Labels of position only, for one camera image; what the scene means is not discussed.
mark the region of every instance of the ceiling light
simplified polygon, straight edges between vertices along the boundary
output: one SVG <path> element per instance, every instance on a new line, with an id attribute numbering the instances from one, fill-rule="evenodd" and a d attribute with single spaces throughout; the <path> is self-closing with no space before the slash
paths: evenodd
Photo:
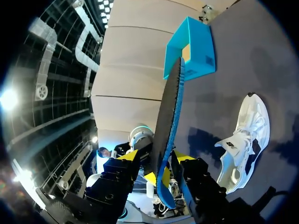
<path id="1" fill-rule="evenodd" d="M 92 142 L 93 143 L 96 143 L 98 141 L 98 137 L 97 136 L 94 136 L 93 138 L 92 138 Z"/>
<path id="2" fill-rule="evenodd" d="M 6 111 L 12 110 L 18 104 L 18 97 L 15 91 L 6 90 L 0 97 L 2 108 Z"/>

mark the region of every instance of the cyan box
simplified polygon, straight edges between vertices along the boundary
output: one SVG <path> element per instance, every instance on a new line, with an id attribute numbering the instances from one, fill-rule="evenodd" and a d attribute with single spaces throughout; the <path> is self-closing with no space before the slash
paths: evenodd
<path id="1" fill-rule="evenodd" d="M 164 79 L 179 57 L 185 59 L 185 81 L 215 72 L 210 27 L 191 17 L 183 21 L 166 46 Z"/>

